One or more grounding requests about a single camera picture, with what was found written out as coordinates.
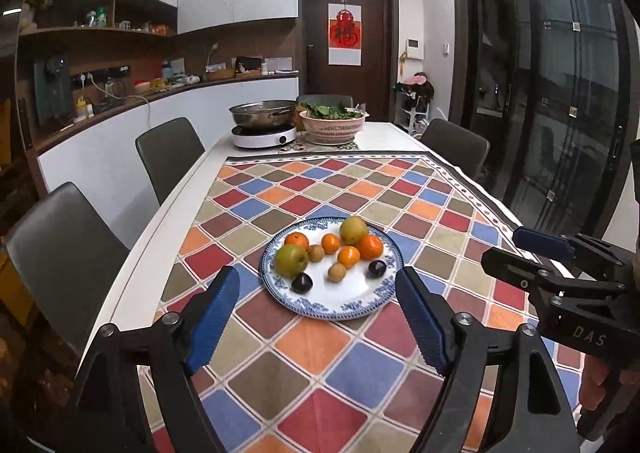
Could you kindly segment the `person's right hand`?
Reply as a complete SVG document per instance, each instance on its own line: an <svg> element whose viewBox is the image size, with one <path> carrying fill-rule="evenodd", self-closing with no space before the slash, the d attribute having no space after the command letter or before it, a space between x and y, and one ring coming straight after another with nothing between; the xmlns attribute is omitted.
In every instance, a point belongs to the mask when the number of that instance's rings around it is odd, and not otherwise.
<svg viewBox="0 0 640 453"><path fill-rule="evenodd" d="M599 358L585 356L582 370L582 384L579 389L579 403L587 411L594 411L606 395L604 382L610 373L608 365Z"/></svg>

